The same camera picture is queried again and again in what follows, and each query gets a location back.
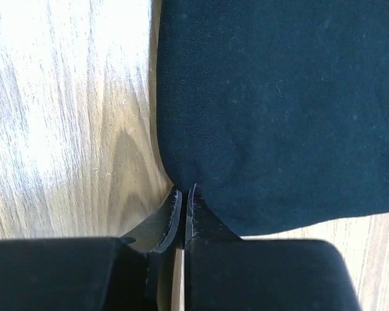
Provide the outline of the black t shirt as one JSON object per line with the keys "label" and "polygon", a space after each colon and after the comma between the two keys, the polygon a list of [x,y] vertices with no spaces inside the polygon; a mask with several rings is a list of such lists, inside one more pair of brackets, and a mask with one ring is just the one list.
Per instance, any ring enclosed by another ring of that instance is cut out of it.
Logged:
{"label": "black t shirt", "polygon": [[163,1],[159,152],[241,236],[389,212],[389,1]]}

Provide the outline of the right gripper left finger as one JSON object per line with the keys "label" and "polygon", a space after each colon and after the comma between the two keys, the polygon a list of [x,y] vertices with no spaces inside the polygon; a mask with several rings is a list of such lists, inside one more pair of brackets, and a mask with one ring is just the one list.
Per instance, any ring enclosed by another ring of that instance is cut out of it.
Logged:
{"label": "right gripper left finger", "polygon": [[182,194],[127,234],[0,240],[0,310],[170,310]]}

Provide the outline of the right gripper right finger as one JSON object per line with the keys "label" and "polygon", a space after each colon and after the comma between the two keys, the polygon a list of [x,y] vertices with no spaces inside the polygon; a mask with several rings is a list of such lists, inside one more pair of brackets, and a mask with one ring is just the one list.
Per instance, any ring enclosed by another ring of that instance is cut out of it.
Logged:
{"label": "right gripper right finger", "polygon": [[323,240],[244,240],[189,191],[186,310],[359,310],[341,254]]}

